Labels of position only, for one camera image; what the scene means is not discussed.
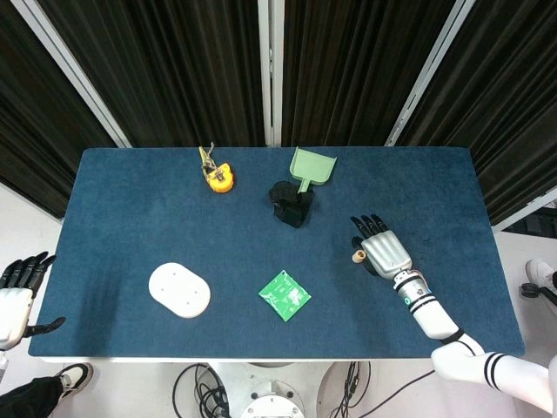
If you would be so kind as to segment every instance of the green dustpan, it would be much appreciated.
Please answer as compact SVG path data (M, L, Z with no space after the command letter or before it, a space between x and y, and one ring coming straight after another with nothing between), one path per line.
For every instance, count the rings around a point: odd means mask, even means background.
M298 193L307 192L310 183L323 185L331 176L336 158L319 155L315 152L300 150L296 147L294 157L290 163L290 173L296 180L302 182Z

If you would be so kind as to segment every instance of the robotic arm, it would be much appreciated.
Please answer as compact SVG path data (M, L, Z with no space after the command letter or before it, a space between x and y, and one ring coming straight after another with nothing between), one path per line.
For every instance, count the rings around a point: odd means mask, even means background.
M47 256L45 252L26 260L16 260L0 276L0 378L8 365L4 352L16 346L22 338L47 334L65 321L61 317L49 325L27 325L44 274L56 259L54 255Z
M502 353L485 353L481 345L458 327L427 285L399 239L376 215L352 217L363 235L352 246L364 252L361 260L370 273L393 281L393 289L404 301L424 333L442 347L432 352L435 371L453 381L487 384L491 388L532 403L557 418L557 356L549 370Z

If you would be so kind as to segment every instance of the person's shoe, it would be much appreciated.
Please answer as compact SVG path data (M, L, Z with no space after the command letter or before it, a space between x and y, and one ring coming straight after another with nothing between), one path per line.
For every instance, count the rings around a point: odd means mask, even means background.
M60 370L56 376L62 381L60 401L84 390L93 377L93 366L89 363L76 363Z
M526 263L526 276L530 280L530 283L534 283L539 287L547 287L551 292L557 294L557 288L555 288L554 280L555 269L548 265L542 259L529 260ZM551 301L546 297L541 297L546 303L549 309L557 315L557 306L551 303Z

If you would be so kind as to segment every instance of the table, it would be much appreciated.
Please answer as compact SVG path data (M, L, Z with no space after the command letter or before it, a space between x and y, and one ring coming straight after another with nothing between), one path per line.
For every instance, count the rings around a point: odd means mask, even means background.
M217 148L236 184L212 192L198 150L91 149L70 198L33 338L44 358L334 361L428 357L428 340L392 289L352 263L351 215L377 213L455 322L486 351L521 354L499 255L467 149L308 148L338 157L299 229L268 191L293 180L293 148ZM180 263L211 287L185 320L149 294L151 273ZM258 296L285 269L312 299L288 322Z

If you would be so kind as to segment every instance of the black pants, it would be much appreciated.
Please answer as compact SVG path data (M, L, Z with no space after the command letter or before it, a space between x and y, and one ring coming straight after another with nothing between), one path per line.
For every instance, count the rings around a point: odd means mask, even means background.
M0 396L0 418L47 418L61 394L60 376L33 379Z

